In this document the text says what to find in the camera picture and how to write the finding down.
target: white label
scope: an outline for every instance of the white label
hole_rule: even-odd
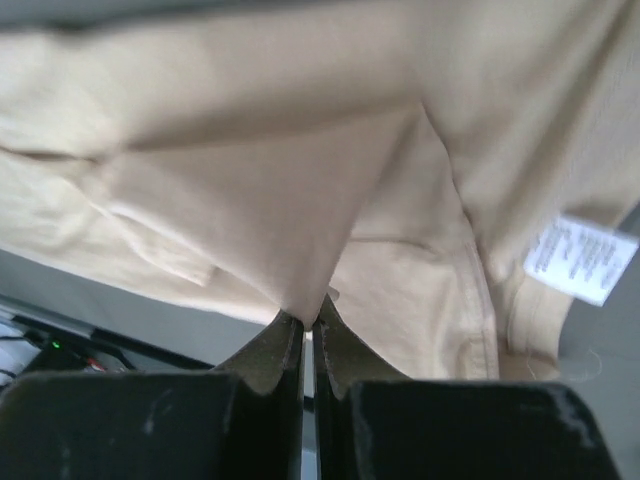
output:
[[[524,262],[533,278],[601,307],[638,249],[638,239],[563,215]]]

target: fabric fold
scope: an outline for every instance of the fabric fold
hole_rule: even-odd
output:
[[[394,103],[420,91],[408,43],[411,5],[291,5],[80,34],[3,32],[0,145],[100,158]]]
[[[92,172],[87,193],[309,327],[360,207],[420,113],[414,102],[302,132],[125,151]]]
[[[83,160],[0,153],[0,247],[156,300],[263,324],[274,318],[278,305],[228,272],[215,270],[200,286],[140,257],[78,188],[91,168]]]
[[[414,378],[498,377],[496,327],[449,155],[422,112],[331,280],[345,323]]]
[[[450,42],[434,44],[423,67],[451,60],[424,82],[425,103],[474,231],[499,340],[519,358],[555,363],[572,301],[525,276],[536,235],[561,213],[616,227],[640,198],[638,11],[637,1],[481,0],[456,12],[458,29],[443,21],[451,11],[429,24],[427,38]]]

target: care label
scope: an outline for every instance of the care label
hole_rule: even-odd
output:
[[[562,215],[524,262],[536,280],[601,307],[638,249],[638,239]]]

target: beige fabric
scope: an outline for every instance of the beige fabric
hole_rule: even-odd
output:
[[[526,377],[570,304],[524,277],[529,242],[640,195],[638,10],[354,2],[4,33],[0,243],[260,322],[309,324],[335,267],[345,322],[405,373]]]

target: black plastic part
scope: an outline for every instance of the black plastic part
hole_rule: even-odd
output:
[[[619,478],[593,416],[563,385],[408,381],[330,301],[313,333],[322,480]]]
[[[213,371],[26,375],[0,402],[0,478],[297,479],[303,338],[281,314]]]
[[[564,385],[365,382],[346,404],[350,478],[619,478],[591,413]]]
[[[73,350],[65,347],[54,348],[53,345],[49,344],[29,363],[23,374],[36,371],[63,372],[82,370],[86,366],[86,359],[78,356]]]
[[[56,328],[52,325],[24,316],[13,317],[12,322],[32,328],[36,331],[47,333],[53,338],[64,343],[103,351],[104,353],[117,358],[130,370],[135,370],[135,366],[126,358],[122,353],[122,350],[138,353],[185,370],[206,370],[213,368],[213,365],[208,363],[180,355],[179,353],[170,352],[168,350],[149,345],[148,343],[132,340],[123,335],[106,332],[99,328],[92,331],[90,338],[84,338],[61,328]]]

